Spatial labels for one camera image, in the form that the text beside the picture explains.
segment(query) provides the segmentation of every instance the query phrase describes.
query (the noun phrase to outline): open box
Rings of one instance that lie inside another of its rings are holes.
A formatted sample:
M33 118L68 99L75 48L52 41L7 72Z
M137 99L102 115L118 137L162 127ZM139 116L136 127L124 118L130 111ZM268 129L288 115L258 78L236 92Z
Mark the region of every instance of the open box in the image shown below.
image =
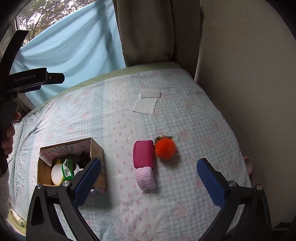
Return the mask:
M90 157L96 157L101 160L102 170L94 184L94 188L106 189L105 165L103 148L92 138L86 138L71 142L55 144L40 148L39 160L37 165L37 183L44 186L53 185L51 171L56 157L68 155L80 155L81 153L90 153Z

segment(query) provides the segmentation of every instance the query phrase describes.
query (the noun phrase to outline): barcode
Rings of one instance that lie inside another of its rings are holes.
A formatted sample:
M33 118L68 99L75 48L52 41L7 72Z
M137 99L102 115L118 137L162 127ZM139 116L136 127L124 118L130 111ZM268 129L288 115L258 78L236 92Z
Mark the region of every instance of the barcode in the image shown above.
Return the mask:
M69 170L69 169L65 168L65 169L64 169L64 172L65 172L65 176L66 176L66 177L71 176L71 173L70 173L70 170Z

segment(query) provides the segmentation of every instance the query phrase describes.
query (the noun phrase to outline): wall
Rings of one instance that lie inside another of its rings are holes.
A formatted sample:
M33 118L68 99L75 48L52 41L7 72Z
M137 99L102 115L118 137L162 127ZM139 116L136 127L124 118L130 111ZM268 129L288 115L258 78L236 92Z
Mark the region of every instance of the wall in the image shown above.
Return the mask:
M296 40L265 0L201 1L196 81L254 163L272 224L296 215Z

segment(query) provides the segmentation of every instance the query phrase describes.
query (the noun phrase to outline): human hand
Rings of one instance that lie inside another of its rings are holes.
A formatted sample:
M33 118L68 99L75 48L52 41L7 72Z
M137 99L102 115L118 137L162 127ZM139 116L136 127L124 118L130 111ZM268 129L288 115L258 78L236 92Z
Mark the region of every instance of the human hand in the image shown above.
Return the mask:
M16 122L19 119L20 119L20 113L16 111L15 115L12 119L12 122ZM11 125L10 127L8 127L8 129L6 130L6 133L5 133L7 139L2 141L2 143L1 143L4 153L6 155L9 155L12 152L12 144L13 144L14 134L15 134L15 127L13 125Z

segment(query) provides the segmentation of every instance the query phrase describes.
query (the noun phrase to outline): metal screw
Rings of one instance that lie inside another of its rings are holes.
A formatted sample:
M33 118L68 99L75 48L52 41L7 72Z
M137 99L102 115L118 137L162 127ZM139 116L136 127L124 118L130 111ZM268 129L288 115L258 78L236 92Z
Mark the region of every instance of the metal screw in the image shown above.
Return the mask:
M263 190L263 186L261 186L261 185L256 185L256 188L259 190L259 191L261 191L261 190Z
M41 184L37 184L36 189L39 190L41 188L42 188L42 185Z
M70 185L70 182L69 181L64 181L63 184L62 184L64 187L67 187Z
M235 181L229 181L228 184L233 188L237 186L237 183Z

